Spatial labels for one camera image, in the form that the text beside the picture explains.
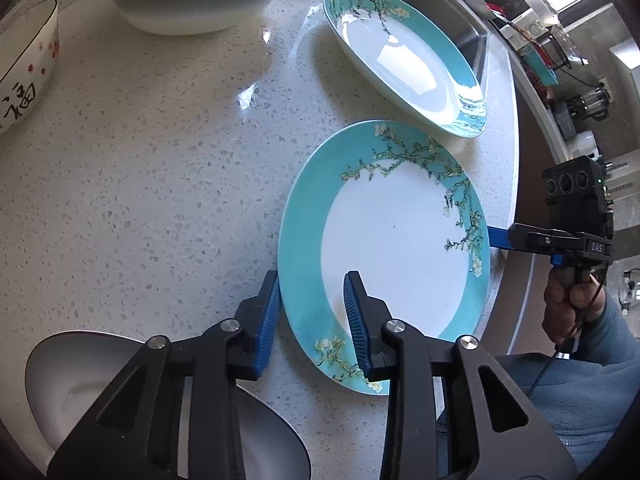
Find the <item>person's right hand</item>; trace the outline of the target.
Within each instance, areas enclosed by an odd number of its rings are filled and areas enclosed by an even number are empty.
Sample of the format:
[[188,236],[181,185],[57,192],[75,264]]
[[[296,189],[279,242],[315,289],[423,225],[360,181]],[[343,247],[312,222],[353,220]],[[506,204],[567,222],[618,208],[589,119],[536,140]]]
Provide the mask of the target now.
[[544,290],[546,308],[542,329],[557,346],[566,337],[570,338],[579,312],[585,326],[600,318],[605,305],[605,290],[593,276],[567,288],[561,281],[563,272],[563,269],[552,268]]

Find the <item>right forearm blue sleeve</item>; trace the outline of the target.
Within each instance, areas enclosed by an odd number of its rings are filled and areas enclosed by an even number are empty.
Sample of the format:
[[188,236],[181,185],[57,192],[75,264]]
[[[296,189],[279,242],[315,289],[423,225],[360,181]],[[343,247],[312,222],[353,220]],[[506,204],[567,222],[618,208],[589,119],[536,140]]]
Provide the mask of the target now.
[[497,361],[524,391],[548,365],[530,400],[578,471],[603,451],[639,391],[639,341],[610,296],[605,297],[600,318],[582,329],[570,360],[526,353],[499,356]]

